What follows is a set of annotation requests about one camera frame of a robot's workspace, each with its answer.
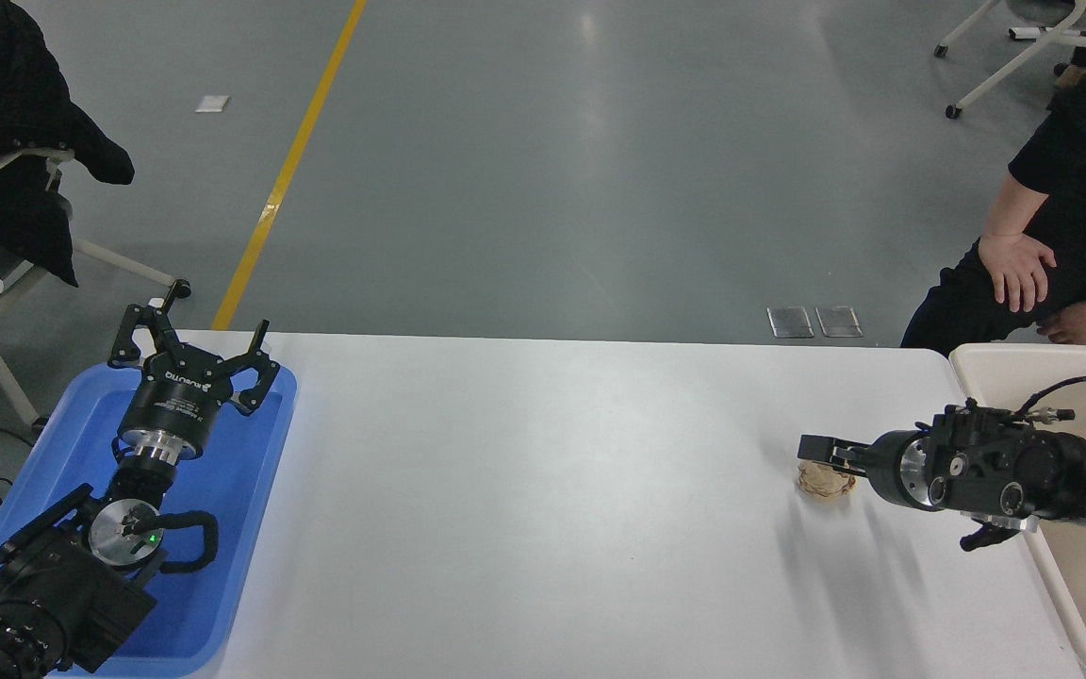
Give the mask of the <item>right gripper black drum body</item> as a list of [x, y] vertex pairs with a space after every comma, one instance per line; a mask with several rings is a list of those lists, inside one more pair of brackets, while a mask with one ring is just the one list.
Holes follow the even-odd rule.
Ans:
[[892, 505], [913, 508], [913, 498], [902, 485], [901, 464], [906, 447], [913, 442], [913, 430], [883, 433], [867, 447], [859, 463], [872, 490]]

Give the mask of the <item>person's left hand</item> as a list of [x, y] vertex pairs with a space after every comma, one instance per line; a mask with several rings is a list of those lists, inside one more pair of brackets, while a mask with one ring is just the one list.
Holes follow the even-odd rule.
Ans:
[[1047, 315], [1037, 334], [1053, 344], [1086, 345], [1086, 300]]

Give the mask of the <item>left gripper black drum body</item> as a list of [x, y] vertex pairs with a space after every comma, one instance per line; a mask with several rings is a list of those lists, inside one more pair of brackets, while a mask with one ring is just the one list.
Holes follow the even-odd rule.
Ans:
[[143, 361], [139, 389], [118, 425], [118, 436], [137, 444], [143, 433], [163, 431], [185, 444], [206, 444], [232, 377], [244, 370], [238, 357], [223, 359], [194, 345], [165, 345]]

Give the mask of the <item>person's right hand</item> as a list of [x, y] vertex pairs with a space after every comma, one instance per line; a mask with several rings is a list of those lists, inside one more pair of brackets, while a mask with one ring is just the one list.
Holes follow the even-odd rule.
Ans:
[[990, 275], [995, 303], [1010, 312], [1030, 312], [1048, 294], [1048, 274], [1057, 266], [1053, 250], [1025, 232], [978, 237], [978, 261]]

